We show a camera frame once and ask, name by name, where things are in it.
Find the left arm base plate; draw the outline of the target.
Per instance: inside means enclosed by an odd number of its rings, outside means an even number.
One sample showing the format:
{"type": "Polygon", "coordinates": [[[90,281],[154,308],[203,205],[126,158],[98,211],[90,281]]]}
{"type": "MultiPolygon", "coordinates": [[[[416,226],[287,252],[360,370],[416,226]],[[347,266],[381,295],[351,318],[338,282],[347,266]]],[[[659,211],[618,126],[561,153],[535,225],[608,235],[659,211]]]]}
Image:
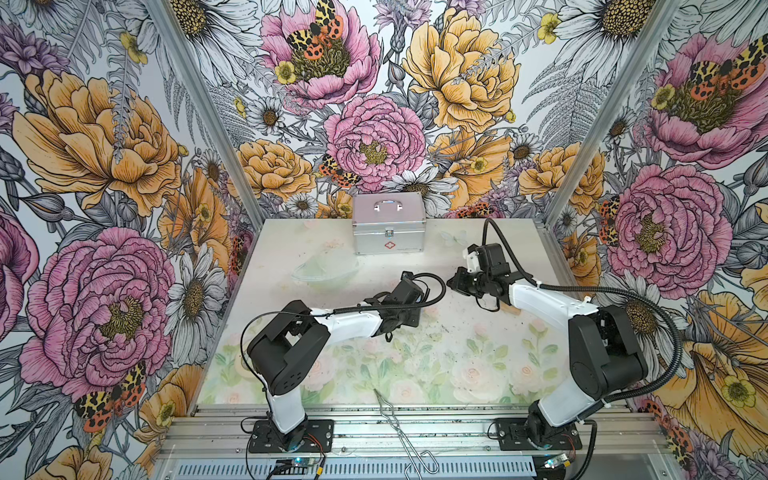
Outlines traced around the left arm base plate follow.
{"type": "Polygon", "coordinates": [[[304,420],[288,433],[280,432],[269,419],[257,419],[247,444],[250,454],[329,453],[334,422],[304,420]]]}

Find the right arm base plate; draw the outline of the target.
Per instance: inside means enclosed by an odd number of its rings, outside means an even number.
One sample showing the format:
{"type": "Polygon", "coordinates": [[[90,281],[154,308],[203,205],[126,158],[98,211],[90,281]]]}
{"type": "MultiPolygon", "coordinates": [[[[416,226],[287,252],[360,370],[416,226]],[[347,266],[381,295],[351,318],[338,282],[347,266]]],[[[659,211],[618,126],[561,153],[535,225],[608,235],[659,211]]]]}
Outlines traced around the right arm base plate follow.
{"type": "Polygon", "coordinates": [[[538,417],[511,417],[496,419],[493,426],[502,451],[577,451],[583,448],[574,423],[553,427],[538,417]]]}

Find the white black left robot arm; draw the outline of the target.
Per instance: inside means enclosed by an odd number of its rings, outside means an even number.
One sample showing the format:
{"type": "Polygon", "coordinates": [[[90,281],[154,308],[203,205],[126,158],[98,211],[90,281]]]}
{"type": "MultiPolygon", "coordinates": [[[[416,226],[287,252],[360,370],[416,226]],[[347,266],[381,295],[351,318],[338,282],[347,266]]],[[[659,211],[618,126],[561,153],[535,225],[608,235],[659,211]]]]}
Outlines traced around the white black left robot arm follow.
{"type": "Polygon", "coordinates": [[[446,293],[439,276],[404,271],[393,290],[354,306],[317,309],[293,300],[266,312],[270,321],[251,340],[239,342],[244,365],[261,383],[268,407],[266,417],[254,421],[252,439],[266,442],[256,451],[294,452],[308,440],[323,448],[303,406],[301,384],[325,348],[379,336],[391,341],[397,329],[418,327],[421,311],[446,293]]]}

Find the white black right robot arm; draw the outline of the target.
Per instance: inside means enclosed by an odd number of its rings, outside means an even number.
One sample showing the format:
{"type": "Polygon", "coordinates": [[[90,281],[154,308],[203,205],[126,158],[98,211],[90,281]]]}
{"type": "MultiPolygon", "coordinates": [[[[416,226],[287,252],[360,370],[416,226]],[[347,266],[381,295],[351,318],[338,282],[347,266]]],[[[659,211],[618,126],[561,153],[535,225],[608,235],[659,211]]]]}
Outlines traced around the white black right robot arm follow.
{"type": "Polygon", "coordinates": [[[587,289],[539,281],[527,272],[495,220],[485,220],[482,232],[498,240],[482,240],[464,252],[466,264],[457,269],[449,287],[464,296],[492,298],[525,311],[563,331],[567,339],[569,373],[551,393],[534,401],[525,420],[500,420],[501,446],[550,450],[566,440],[576,441],[577,424],[619,401],[642,396],[666,385],[682,365],[683,342],[670,314],[656,302],[614,287],[597,287],[604,295],[626,299],[624,306],[598,306],[587,289]],[[640,382],[649,364],[633,329],[631,306],[643,305],[660,318],[671,334],[672,354],[665,370],[650,383],[640,382]]]}

